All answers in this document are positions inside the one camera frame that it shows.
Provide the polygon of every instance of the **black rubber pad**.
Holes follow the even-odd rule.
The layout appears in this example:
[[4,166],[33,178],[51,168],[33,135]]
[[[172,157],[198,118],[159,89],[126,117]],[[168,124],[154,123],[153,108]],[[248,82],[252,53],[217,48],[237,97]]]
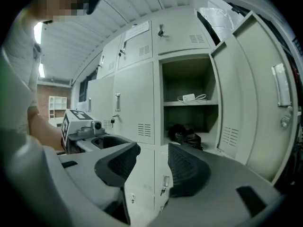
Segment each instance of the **black rubber pad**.
[[171,143],[168,165],[174,182],[169,192],[172,198],[194,196],[206,185],[211,175],[206,162]]
[[244,202],[247,210],[250,212],[250,216],[254,217],[259,214],[265,207],[266,204],[256,194],[256,192],[250,186],[243,186],[236,189]]
[[132,143],[127,150],[117,151],[95,164],[97,176],[108,186],[123,187],[137,162],[141,148]]
[[63,168],[68,168],[68,167],[71,167],[71,166],[75,166],[77,165],[78,163],[75,162],[75,161],[67,161],[67,162],[63,162],[62,163],[62,166]]

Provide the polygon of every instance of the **white charger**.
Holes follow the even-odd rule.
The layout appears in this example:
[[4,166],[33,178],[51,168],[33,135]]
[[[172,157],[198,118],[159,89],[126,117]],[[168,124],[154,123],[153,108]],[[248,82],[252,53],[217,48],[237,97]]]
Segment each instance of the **white charger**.
[[201,94],[201,95],[195,97],[195,94],[192,93],[192,94],[186,94],[183,96],[179,96],[177,98],[177,100],[180,102],[189,102],[189,101],[197,101],[197,100],[203,100],[203,99],[206,100],[205,98],[206,98],[206,94]]
[[182,96],[183,98],[183,102],[187,102],[187,101],[194,101],[196,98],[195,98],[195,94],[187,94],[187,95],[183,95]]

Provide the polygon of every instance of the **locker vent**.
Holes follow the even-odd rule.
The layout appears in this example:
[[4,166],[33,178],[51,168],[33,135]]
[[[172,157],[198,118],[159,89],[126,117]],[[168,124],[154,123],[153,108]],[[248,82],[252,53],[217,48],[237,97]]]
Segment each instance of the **locker vent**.
[[151,125],[150,124],[138,124],[138,135],[141,136],[151,136]]
[[111,129],[113,128],[113,125],[112,125],[112,123],[110,122],[110,120],[104,120],[104,121],[103,121],[102,128],[111,130]]
[[115,66],[115,62],[113,61],[112,63],[110,63],[108,65],[108,70],[112,70],[114,68],[114,66]]
[[204,38],[202,35],[196,35],[199,43],[204,43]]
[[147,54],[147,53],[149,53],[150,52],[150,46],[149,45],[146,45],[145,47],[144,47],[144,54]]
[[139,56],[142,56],[142,55],[144,55],[144,47],[141,47],[139,49]]
[[226,144],[230,144],[231,146],[236,147],[238,136],[239,136],[238,130],[228,127],[223,128],[222,141],[225,142]]
[[149,46],[149,45],[146,45],[146,46],[141,47],[141,48],[139,49],[139,56],[142,56],[142,55],[147,54],[147,53],[149,53],[149,52],[150,52],[150,46]]
[[202,35],[190,35],[189,38],[191,43],[204,43],[204,38]]

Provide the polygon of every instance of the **locker door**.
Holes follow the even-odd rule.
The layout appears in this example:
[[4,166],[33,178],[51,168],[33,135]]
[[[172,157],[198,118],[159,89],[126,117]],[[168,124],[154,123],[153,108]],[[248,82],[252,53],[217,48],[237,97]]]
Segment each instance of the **locker door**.
[[[283,49],[266,24],[249,13],[212,53],[222,99],[219,149],[272,181],[293,145],[297,114],[294,78]],[[273,75],[278,66],[279,79]]]
[[131,174],[125,183],[125,193],[129,202],[151,212],[154,211],[154,164],[155,151],[141,147],[140,155]]
[[189,49],[210,48],[201,28],[190,12],[175,12],[152,20],[152,34],[158,55]]
[[[169,199],[169,190],[173,187],[173,179],[171,169],[168,165],[168,153],[155,152],[155,213],[162,211],[165,203]],[[168,183],[168,187],[161,194],[163,185]]]
[[90,114],[102,122],[102,128],[113,134],[110,120],[113,116],[114,77],[89,81],[87,95],[91,98]]
[[119,114],[115,117],[115,134],[154,144],[152,62],[115,75],[114,107],[115,114]]
[[104,46],[100,58],[100,66],[98,67],[97,79],[103,78],[115,72],[120,41],[121,35]]
[[135,36],[124,42],[126,33],[122,37],[122,43],[120,50],[123,51],[119,58],[119,67],[122,69],[131,64],[134,64],[139,61],[152,57],[152,27],[151,22],[149,21],[149,30]]

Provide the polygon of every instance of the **label on locker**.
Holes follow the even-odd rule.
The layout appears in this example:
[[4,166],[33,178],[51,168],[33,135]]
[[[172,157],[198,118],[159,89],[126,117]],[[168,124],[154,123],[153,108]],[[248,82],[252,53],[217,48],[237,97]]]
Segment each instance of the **label on locker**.
[[150,29],[149,21],[146,21],[143,24],[137,25],[126,32],[125,41],[128,41],[135,36],[144,33]]

